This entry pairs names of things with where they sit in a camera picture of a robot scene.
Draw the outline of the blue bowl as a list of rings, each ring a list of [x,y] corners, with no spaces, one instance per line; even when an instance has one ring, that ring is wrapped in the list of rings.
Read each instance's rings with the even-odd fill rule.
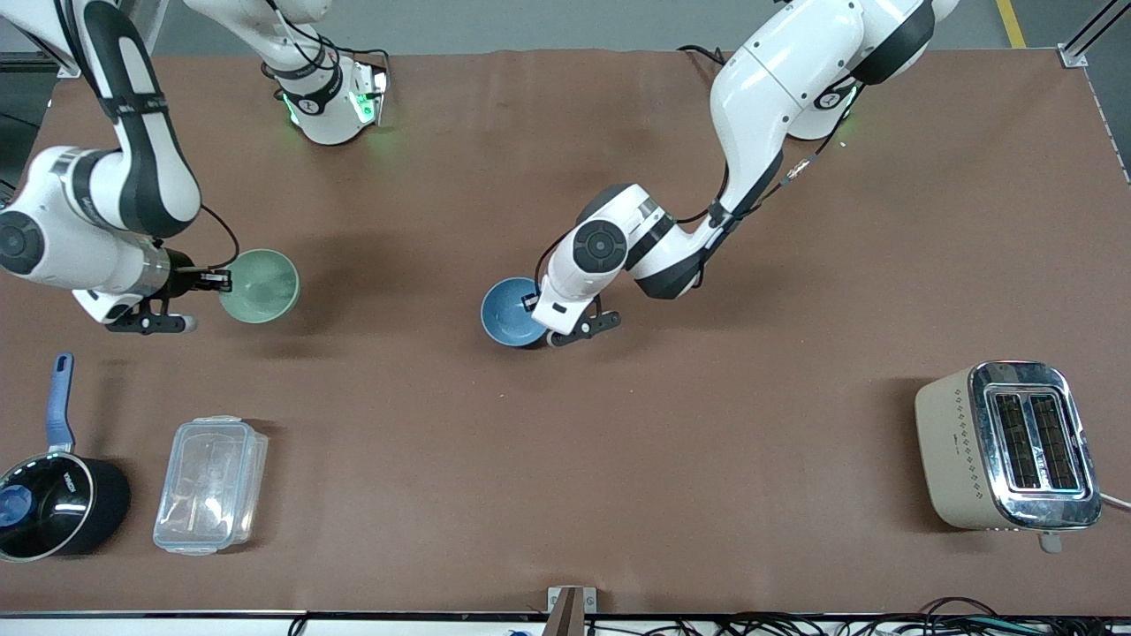
[[[537,299],[535,281],[529,277],[501,280],[487,290],[480,316],[489,337],[513,349],[530,346],[545,338],[549,330],[534,321],[524,303],[526,298]]]

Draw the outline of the green bowl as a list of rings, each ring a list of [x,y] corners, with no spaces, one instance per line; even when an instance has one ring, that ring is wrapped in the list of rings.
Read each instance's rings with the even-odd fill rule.
[[[239,323],[271,323],[300,296],[297,269],[285,253],[254,249],[228,265],[231,289],[219,294],[223,310]]]

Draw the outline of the brown table mat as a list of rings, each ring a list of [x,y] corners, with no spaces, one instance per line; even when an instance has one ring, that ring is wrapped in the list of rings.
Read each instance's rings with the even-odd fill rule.
[[[213,294],[180,337],[110,334],[0,274],[0,472],[44,450],[49,367],[76,358],[77,450],[126,470],[88,558],[0,562],[0,610],[497,610],[598,587],[623,612],[1131,614],[1131,516],[1059,555],[950,528],[915,430],[926,383],[1057,367],[1103,491],[1131,496],[1131,186],[1082,70],[1048,49],[932,51],[679,300],[623,276],[622,326],[506,349],[478,311],[608,184],[670,213],[722,177],[707,67],[681,53],[392,61],[391,129],[319,148],[247,57],[155,61],[202,198],[300,301],[247,325]],[[247,543],[153,530],[178,427],[269,439]]]

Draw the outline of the clear plastic food container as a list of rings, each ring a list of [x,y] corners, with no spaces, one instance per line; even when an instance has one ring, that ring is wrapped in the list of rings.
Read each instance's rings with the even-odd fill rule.
[[[238,416],[178,427],[153,530],[170,553],[206,556],[247,543],[269,439]]]

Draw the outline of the glass lid with blue knob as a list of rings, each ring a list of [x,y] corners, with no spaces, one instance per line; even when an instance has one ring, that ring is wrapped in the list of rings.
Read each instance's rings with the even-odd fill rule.
[[[27,562],[90,551],[90,474],[52,452],[0,478],[0,561]]]

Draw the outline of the beige chrome toaster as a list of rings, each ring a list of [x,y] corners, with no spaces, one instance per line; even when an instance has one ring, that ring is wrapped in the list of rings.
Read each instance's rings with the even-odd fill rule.
[[[1067,377],[987,360],[922,386],[915,423],[930,504],[956,528],[1031,532],[1046,553],[1104,500]]]

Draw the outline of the metal bracket with brown post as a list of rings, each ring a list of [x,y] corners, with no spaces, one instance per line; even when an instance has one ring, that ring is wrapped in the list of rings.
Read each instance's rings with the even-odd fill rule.
[[[588,636],[589,616],[597,613],[598,588],[550,587],[549,620],[542,636]]]

